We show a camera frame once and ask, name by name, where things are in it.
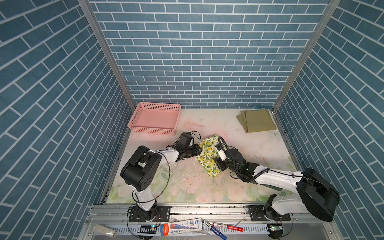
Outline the lemon print skirt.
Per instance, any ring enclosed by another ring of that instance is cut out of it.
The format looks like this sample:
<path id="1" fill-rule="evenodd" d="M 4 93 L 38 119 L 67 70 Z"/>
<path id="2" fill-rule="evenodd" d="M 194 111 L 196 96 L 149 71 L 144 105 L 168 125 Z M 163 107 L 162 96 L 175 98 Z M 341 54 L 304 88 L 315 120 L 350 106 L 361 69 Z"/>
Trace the lemon print skirt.
<path id="1" fill-rule="evenodd" d="M 212 179 L 220 173 L 220 169 L 214 161 L 215 158 L 219 157 L 218 150 L 216 149 L 216 145 L 218 143 L 218 135 L 212 135 L 208 138 L 203 139 L 199 143 L 202 152 L 199 156 L 197 156 L 197 159 L 202 165 L 203 169 Z"/>

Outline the olive green skirt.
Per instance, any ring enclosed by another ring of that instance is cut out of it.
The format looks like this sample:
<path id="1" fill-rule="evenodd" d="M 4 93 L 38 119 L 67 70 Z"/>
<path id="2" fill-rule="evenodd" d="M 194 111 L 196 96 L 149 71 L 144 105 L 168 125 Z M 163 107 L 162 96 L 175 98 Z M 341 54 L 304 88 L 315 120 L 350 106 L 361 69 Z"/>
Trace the olive green skirt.
<path id="1" fill-rule="evenodd" d="M 241 111 L 236 116 L 246 133 L 274 131 L 277 129 L 267 109 Z"/>

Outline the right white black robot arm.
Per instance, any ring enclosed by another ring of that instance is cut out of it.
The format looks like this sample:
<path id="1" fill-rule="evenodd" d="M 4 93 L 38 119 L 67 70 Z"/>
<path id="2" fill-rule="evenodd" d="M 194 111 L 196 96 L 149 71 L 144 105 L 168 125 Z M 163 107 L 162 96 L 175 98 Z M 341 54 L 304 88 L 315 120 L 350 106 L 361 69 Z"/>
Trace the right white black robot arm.
<path id="1" fill-rule="evenodd" d="M 263 207 L 268 219 L 276 220 L 287 214 L 311 214 L 324 222 L 333 221 L 340 194 L 315 170 L 307 168 L 303 172 L 287 172 L 271 169 L 247 162 L 237 149 L 221 149 L 218 153 L 214 161 L 222 172 L 230 169 L 245 183 L 293 193 L 282 197 L 270 195 Z"/>

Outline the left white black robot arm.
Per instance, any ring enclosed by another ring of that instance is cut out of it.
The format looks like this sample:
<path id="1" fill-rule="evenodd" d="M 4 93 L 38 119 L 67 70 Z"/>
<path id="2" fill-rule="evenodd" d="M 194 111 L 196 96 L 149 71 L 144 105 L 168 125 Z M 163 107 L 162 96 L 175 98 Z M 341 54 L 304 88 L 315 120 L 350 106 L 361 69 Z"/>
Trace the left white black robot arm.
<path id="1" fill-rule="evenodd" d="M 140 146 L 121 170 L 121 178 L 133 187 L 133 198 L 139 210 L 152 212 L 157 207 L 156 198 L 152 195 L 150 185 L 161 163 L 168 166 L 196 157 L 202 153 L 202 148 L 195 143 L 195 138 L 201 139 L 197 131 L 183 132 L 174 144 L 164 150 L 151 150 Z"/>

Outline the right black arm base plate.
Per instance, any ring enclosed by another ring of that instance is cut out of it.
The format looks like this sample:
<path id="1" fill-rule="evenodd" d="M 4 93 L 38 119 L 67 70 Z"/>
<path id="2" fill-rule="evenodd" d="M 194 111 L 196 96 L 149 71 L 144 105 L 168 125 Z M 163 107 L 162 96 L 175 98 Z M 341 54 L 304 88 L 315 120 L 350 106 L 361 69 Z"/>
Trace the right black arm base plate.
<path id="1" fill-rule="evenodd" d="M 250 205 L 247 207 L 248 213 L 250 214 L 251 221 L 291 221 L 289 214 L 280 215 L 272 207 L 265 209 L 262 205 Z"/>

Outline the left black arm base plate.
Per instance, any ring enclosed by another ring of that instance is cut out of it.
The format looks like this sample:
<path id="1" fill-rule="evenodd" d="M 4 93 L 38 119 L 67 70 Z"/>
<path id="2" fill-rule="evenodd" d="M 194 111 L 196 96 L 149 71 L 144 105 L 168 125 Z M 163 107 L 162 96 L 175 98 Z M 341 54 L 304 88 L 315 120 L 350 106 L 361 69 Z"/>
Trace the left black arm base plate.
<path id="1" fill-rule="evenodd" d="M 171 214 L 171 206 L 157 206 L 154 205 L 150 210 L 145 211 L 137 205 L 132 205 L 128 215 L 130 223 L 144 223 L 144 222 L 169 222 Z"/>

